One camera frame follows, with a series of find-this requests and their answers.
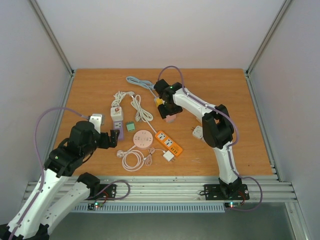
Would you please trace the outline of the yellow cube socket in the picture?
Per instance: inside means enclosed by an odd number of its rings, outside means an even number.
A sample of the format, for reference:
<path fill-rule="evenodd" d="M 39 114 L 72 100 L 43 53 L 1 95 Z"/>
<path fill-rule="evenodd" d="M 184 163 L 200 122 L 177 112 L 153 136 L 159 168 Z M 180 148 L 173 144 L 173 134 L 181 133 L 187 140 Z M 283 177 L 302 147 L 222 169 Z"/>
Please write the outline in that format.
<path fill-rule="evenodd" d="M 156 107 L 159 107 L 160 105 L 162 105 L 164 103 L 163 100 L 159 97 L 156 97 L 154 99 L 154 102 L 155 102 Z"/>

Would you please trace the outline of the pink cube socket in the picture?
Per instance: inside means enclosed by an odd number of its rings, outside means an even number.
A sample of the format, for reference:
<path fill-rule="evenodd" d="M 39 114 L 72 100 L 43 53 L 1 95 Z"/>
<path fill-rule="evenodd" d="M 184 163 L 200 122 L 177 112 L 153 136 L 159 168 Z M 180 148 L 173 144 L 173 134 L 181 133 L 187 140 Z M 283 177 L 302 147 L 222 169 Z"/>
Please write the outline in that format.
<path fill-rule="evenodd" d="M 174 114 L 174 115 L 167 115 L 166 118 L 165 118 L 165 121 L 167 123 L 172 123 L 175 119 L 176 119 L 177 115 Z"/>

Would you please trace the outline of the white cube socket with flower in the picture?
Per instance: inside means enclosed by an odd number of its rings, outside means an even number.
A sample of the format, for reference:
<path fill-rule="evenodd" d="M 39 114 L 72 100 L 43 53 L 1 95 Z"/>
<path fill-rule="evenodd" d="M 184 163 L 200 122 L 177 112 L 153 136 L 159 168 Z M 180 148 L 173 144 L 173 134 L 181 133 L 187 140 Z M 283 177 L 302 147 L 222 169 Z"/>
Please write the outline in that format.
<path fill-rule="evenodd" d="M 124 113 L 121 106 L 113 106 L 110 108 L 110 116 L 113 122 L 122 122 L 124 120 Z"/>

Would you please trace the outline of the orange power strip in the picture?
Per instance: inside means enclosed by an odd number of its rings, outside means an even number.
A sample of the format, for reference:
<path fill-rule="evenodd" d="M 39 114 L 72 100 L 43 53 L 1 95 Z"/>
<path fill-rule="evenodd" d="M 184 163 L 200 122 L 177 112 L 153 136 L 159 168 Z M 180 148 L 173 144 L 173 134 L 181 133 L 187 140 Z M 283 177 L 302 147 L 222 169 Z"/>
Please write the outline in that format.
<path fill-rule="evenodd" d="M 158 140 L 158 142 L 168 151 L 170 151 L 175 157 L 178 157 L 183 152 L 183 148 L 162 130 L 156 132 L 154 136 L 155 139 Z"/>

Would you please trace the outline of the white USB charger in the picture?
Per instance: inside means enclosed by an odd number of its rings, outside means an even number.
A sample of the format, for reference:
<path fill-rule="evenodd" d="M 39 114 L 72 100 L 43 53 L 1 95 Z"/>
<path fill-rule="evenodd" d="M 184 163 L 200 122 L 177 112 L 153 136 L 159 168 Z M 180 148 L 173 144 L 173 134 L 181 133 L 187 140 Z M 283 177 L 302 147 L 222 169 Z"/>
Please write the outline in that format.
<path fill-rule="evenodd" d="M 164 158 L 166 161 L 171 162 L 171 161 L 174 160 L 175 155 L 168 150 L 168 151 L 166 151 L 166 152 L 163 154 L 163 158 Z"/>

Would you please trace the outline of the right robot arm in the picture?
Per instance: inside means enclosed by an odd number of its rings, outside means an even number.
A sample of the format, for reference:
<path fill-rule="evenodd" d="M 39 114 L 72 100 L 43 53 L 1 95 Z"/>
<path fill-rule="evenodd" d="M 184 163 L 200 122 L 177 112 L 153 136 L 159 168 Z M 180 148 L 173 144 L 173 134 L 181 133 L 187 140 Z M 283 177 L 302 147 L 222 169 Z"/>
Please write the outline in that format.
<path fill-rule="evenodd" d="M 162 118 L 187 110 L 201 121 L 203 139 L 213 149 L 218 163 L 222 197 L 234 197 L 242 180 L 235 166 L 232 150 L 234 126 L 227 108 L 222 104 L 215 106 L 203 101 L 179 82 L 170 85 L 161 79 L 153 88 L 163 100 L 163 104 L 158 107 Z"/>

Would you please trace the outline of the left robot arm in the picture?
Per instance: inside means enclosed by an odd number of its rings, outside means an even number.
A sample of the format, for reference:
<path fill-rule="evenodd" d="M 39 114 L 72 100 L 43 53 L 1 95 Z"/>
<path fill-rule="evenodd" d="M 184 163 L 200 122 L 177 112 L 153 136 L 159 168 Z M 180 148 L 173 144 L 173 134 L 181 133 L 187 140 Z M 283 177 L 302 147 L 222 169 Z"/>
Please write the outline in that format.
<path fill-rule="evenodd" d="M 79 121 L 72 127 L 69 137 L 49 154 L 43 175 L 24 206 L 9 223 L 0 226 L 2 240 L 47 240 L 77 204 L 100 195 L 100 179 L 85 172 L 63 197 L 53 202 L 60 188 L 96 149 L 117 146 L 119 130 L 99 130 L 99 124 L 89 121 Z"/>

